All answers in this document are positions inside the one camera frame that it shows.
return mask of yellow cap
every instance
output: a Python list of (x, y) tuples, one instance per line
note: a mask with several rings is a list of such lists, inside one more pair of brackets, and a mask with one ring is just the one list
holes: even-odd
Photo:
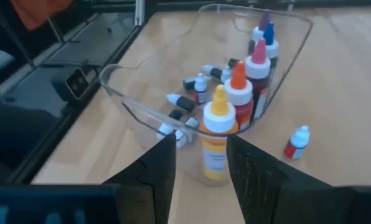
[(213, 96), (213, 102), (211, 112), (214, 115), (226, 115), (229, 113), (227, 104), (227, 95), (225, 93), (224, 85), (218, 85), (216, 87), (215, 95)]

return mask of wooden table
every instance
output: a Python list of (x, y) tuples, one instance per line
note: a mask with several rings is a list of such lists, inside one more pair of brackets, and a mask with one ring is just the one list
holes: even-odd
[[(307, 124), (311, 143), (291, 166), (331, 185), (371, 185), (371, 7), (299, 12), (314, 22), (311, 35), (268, 111), (243, 137), (282, 158), (294, 128)], [(195, 12), (155, 14), (120, 64), (149, 58), (195, 20)], [(131, 79), (120, 81), (127, 85)], [(101, 183), (124, 169), (144, 153), (124, 119), (101, 89), (34, 183)], [(243, 223), (243, 218), (231, 184), (209, 187), (178, 170), (169, 221)]]

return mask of squeeze bottle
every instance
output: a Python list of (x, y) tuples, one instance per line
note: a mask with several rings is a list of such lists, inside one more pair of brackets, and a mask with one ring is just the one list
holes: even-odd
[[(204, 106), (200, 130), (212, 134), (232, 134), (238, 131), (235, 121), (235, 108), (227, 101), (223, 85), (218, 85), (213, 101)], [(209, 180), (225, 180), (227, 176), (227, 137), (210, 138), (202, 136), (204, 153), (204, 175)]]
[(288, 159), (300, 159), (304, 152), (304, 148), (309, 144), (309, 139), (309, 126), (304, 125), (295, 130), (285, 147), (285, 157)]
[(270, 59), (270, 83), (273, 79), (274, 71), (278, 63), (278, 42), (274, 38), (274, 24), (270, 22), (267, 26), (265, 34), (263, 37), (266, 39), (266, 56)]
[(248, 55), (251, 55), (253, 53), (256, 43), (259, 41), (260, 38), (263, 38), (264, 32), (269, 22), (270, 14), (268, 11), (265, 11), (260, 18), (259, 26), (256, 26), (252, 31), (252, 38), (249, 41), (248, 45)]
[(270, 60), (266, 57), (266, 40), (259, 39), (252, 56), (245, 59), (247, 79), (253, 85), (253, 101), (255, 102), (252, 112), (253, 118), (261, 116), (266, 104), (270, 85), (270, 65)]
[(233, 69), (233, 76), (224, 84), (228, 101), (235, 108), (235, 119), (240, 130), (244, 130), (250, 124), (253, 110), (252, 83), (245, 75), (245, 64), (240, 61)]
[(194, 90), (195, 90), (195, 102), (198, 105), (205, 103), (208, 100), (206, 79), (202, 73), (198, 74), (195, 80)]

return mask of small bottle with red label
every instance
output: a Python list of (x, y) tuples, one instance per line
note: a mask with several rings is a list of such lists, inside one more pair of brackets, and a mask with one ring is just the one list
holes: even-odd
[(207, 92), (207, 83), (204, 74), (198, 74), (197, 79), (195, 79), (194, 90), (195, 102), (197, 102), (198, 105), (201, 105), (208, 101), (209, 95)]
[(309, 144), (309, 139), (309, 126), (304, 125), (295, 130), (285, 147), (285, 157), (287, 159), (300, 159), (304, 152), (304, 148)]
[(259, 39), (252, 56), (245, 59), (247, 79), (253, 85), (255, 107), (251, 120), (259, 118), (264, 111), (270, 85), (270, 59), (266, 56), (266, 40)]

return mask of orange cap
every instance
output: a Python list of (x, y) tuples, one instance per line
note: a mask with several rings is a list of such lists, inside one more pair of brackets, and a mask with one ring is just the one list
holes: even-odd
[(233, 69), (230, 81), (231, 87), (236, 90), (242, 90), (247, 86), (247, 75), (245, 74), (245, 63), (239, 61)]

